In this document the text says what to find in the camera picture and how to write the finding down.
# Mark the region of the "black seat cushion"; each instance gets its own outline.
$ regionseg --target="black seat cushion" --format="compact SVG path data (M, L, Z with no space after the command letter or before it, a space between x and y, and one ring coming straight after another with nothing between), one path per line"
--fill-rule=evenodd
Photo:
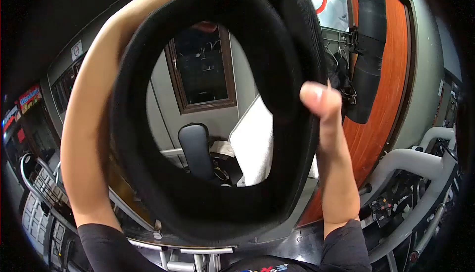
M182 126L178 131L178 140L191 174L202 180L215 179L208 144L208 128L202 123Z
M148 125L145 96L158 56L176 33L204 20L239 41L273 115L270 174L254 186L217 186L185 173L160 154ZM239 244L276 227L292 213L317 148L319 121L299 100L306 80L327 81L310 0L170 1L135 32L116 79L111 132L128 180L162 224L193 244Z

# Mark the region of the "white towel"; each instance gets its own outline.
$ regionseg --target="white towel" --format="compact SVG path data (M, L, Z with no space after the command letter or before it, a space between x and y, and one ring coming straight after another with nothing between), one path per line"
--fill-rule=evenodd
M273 151L272 114L257 96L229 134L243 178L238 186L252 186L264 181L270 172ZM315 156L309 177L318 178Z

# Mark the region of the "forearm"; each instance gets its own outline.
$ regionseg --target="forearm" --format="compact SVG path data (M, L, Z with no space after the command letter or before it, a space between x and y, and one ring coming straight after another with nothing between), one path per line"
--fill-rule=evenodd
M359 194L342 127L335 139L335 150L319 154L322 210L325 223L344 224L358 217Z
M90 223L93 217L95 223L120 229L115 218L111 223L113 213L105 176L110 143L109 97L123 50L133 33L147 15L168 1L128 3L104 24L82 63L69 99L61 140L63 181L77 225Z

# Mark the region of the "window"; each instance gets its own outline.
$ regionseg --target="window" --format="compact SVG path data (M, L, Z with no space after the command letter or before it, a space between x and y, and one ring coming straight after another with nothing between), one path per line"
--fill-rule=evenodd
M181 114L236 106L229 32L204 25L180 32L165 47Z

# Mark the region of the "wall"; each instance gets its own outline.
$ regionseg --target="wall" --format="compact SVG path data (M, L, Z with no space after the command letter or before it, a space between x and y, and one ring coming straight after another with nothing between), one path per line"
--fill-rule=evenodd
M412 2L417 30L415 80L405 121L393 149L419 144L424 133L432 126L439 103L439 84L444 75L436 19L425 0Z
M457 55L457 49L454 40L450 36L448 27L442 19L436 17L437 28L439 30L440 41L442 43L442 53L444 55L444 68L450 71L456 78L462 81L462 73L460 73L460 61Z
M230 37L234 85L236 86L237 114L241 118L258 95L258 91L254 84L252 70L244 50L233 35Z
M46 104L46 108L50 114L51 120L55 127L57 134L61 137L63 133L63 123L66 116L66 112L58 114L56 104L53 100L53 94L51 92L51 86L56 80L66 71L68 67L73 63L71 57L71 47L79 40L82 42L83 52L86 52L92 44L95 36L102 28L104 23L119 9L125 6L132 0L118 0L112 4L107 10L99 14L89 24L84 27L76 36L69 41L69 43L62 49L62 51L56 56L54 61L50 64L47 74L40 79L41 93Z
M86 27L84 27L74 38L63 48L61 53L56 57L56 59L51 63L48 68L48 77L49 82L53 85L56 79L61 76L61 74L66 71L66 69L71 66L73 59L71 57L71 48L79 40L81 40L83 45L83 52L86 52L94 41L99 30L102 28L104 23L119 9L124 7L128 2L132 0L118 0L110 6L109 9L105 10L103 13L99 14L95 19L93 19Z
M175 93L171 84L165 52L159 56L151 76L151 84L155 91L158 106L162 112L163 121L168 127L169 135L175 146L179 148L179 129L191 122L200 122L208 127L210 135L227 138L238 123L238 108L230 107L206 110L188 114L180 114Z

